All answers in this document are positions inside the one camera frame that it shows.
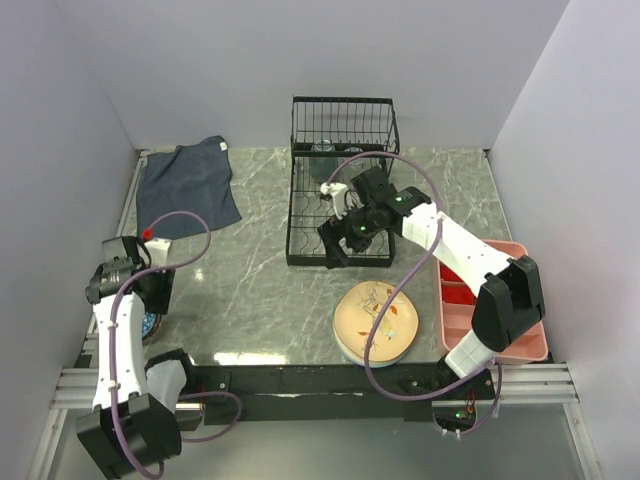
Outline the clear glass cup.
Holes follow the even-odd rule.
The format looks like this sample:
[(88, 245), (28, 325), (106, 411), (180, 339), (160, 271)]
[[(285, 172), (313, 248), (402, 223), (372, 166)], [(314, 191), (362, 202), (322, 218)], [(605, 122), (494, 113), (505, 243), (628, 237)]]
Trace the clear glass cup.
[[(346, 154), (345, 160), (349, 160), (350, 158), (362, 153), (363, 150), (359, 147), (355, 147), (355, 146), (351, 146), (348, 147), (344, 150), (344, 153)], [(355, 169), (362, 169), (363, 168), (363, 159), (357, 159), (351, 163), (348, 164), (348, 167), (351, 168), (355, 168)]]

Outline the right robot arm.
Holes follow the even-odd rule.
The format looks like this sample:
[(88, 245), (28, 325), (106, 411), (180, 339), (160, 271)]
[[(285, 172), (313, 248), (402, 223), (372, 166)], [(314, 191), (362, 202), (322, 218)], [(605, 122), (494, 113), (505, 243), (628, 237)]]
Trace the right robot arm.
[(422, 247), (471, 292), (470, 329), (441, 360), (440, 391), (460, 398), (472, 373), (530, 333), (545, 316), (539, 267), (526, 254), (512, 256), (452, 220), (416, 187), (397, 189), (379, 167), (349, 185), (325, 182), (323, 199), (334, 213), (318, 229), (331, 268), (348, 263), (346, 252), (366, 250), (387, 231)]

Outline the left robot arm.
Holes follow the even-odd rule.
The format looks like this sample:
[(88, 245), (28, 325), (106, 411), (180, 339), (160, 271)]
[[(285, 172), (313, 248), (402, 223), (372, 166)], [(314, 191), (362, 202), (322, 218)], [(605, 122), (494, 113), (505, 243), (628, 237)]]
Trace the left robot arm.
[(200, 378), (181, 349), (144, 361), (143, 320), (169, 307), (170, 240), (123, 236), (102, 248), (105, 260), (85, 289), (98, 328), (98, 380), (76, 433), (101, 473), (120, 479), (135, 470), (125, 448), (144, 467), (180, 454), (177, 401), (193, 399)]

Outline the blue patterned bowl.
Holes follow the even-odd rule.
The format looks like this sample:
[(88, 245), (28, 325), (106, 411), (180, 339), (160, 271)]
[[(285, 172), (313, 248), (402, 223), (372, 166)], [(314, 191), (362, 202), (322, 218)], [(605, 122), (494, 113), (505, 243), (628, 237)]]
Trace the blue patterned bowl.
[(156, 313), (146, 312), (142, 321), (142, 341), (149, 340), (159, 329), (162, 316)]

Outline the blue grey ceramic mug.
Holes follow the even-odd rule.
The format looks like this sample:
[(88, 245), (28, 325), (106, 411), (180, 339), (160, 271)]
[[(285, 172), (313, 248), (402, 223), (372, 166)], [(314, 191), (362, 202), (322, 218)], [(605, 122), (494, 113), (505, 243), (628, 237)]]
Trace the blue grey ceramic mug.
[[(335, 147), (329, 139), (319, 139), (312, 146), (313, 153), (333, 152)], [(336, 169), (336, 159), (333, 156), (314, 156), (309, 158), (311, 178), (318, 184), (327, 181)]]

